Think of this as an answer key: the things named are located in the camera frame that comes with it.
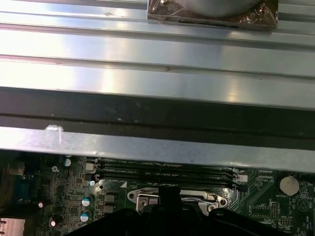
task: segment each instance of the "metal bracket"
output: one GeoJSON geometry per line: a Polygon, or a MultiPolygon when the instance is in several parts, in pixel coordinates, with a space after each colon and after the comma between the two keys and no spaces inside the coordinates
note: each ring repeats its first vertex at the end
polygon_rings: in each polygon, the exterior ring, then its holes
{"type": "MultiPolygon", "coordinates": [[[[181,190],[180,195],[184,203],[197,203],[205,215],[214,209],[228,206],[228,200],[215,193],[181,190]]],[[[129,192],[127,197],[136,204],[137,212],[142,213],[145,206],[158,204],[158,188],[137,189],[129,192]]]]}

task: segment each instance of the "metal rail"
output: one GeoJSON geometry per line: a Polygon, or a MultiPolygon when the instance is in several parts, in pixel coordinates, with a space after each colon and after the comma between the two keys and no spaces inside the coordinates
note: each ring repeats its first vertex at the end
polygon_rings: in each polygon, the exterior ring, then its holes
{"type": "Polygon", "coordinates": [[[315,107],[312,1],[283,0],[273,33],[148,22],[145,0],[54,2],[0,5],[0,86],[315,107]]]}
{"type": "MultiPolygon", "coordinates": [[[[148,22],[145,8],[145,0],[3,0],[0,87],[314,110],[314,1],[282,0],[275,32],[148,22]]],[[[0,148],[305,172],[315,165],[307,150],[8,127],[0,127],[0,148]]]]}

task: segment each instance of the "green circuit board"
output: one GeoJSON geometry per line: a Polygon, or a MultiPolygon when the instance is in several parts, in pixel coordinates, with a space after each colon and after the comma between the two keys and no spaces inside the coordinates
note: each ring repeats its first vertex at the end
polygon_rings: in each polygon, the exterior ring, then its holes
{"type": "MultiPolygon", "coordinates": [[[[94,183],[90,179],[93,165],[85,157],[49,155],[41,157],[39,168],[29,197],[34,199],[40,195],[50,199],[50,204],[29,220],[40,219],[40,222],[33,231],[27,230],[31,232],[27,236],[63,236],[119,209],[135,209],[135,203],[127,198],[127,194],[154,185],[113,178],[101,178],[94,183]],[[71,160],[71,164],[65,166],[65,160],[71,160]],[[94,199],[89,206],[83,206],[82,200],[87,196],[94,196],[94,199]],[[88,217],[82,220],[85,212],[89,213],[88,217]],[[62,215],[62,223],[52,226],[53,215],[62,215]]],[[[240,184],[246,191],[217,186],[205,189],[200,185],[186,188],[223,196],[229,201],[228,209],[293,236],[314,235],[312,175],[256,169],[233,171],[242,177],[240,184]],[[284,175],[298,180],[297,194],[288,196],[279,190],[279,178],[284,175]]]]}

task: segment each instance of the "motherboard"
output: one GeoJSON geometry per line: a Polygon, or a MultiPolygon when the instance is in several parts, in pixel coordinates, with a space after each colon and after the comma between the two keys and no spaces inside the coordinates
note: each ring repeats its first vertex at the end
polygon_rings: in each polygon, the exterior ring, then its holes
{"type": "Polygon", "coordinates": [[[141,212],[157,203],[161,184],[180,186],[182,201],[200,200],[204,214],[224,207],[293,236],[314,235],[311,174],[34,153],[3,169],[0,218],[25,218],[25,236],[63,236],[122,208],[141,212]]]}

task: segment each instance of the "gray cylinder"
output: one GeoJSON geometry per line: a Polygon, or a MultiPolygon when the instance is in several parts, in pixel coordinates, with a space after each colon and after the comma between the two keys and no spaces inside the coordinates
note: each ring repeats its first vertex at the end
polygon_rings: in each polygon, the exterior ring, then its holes
{"type": "Polygon", "coordinates": [[[175,0],[189,11],[209,17],[229,17],[241,14],[261,0],[175,0]]]}

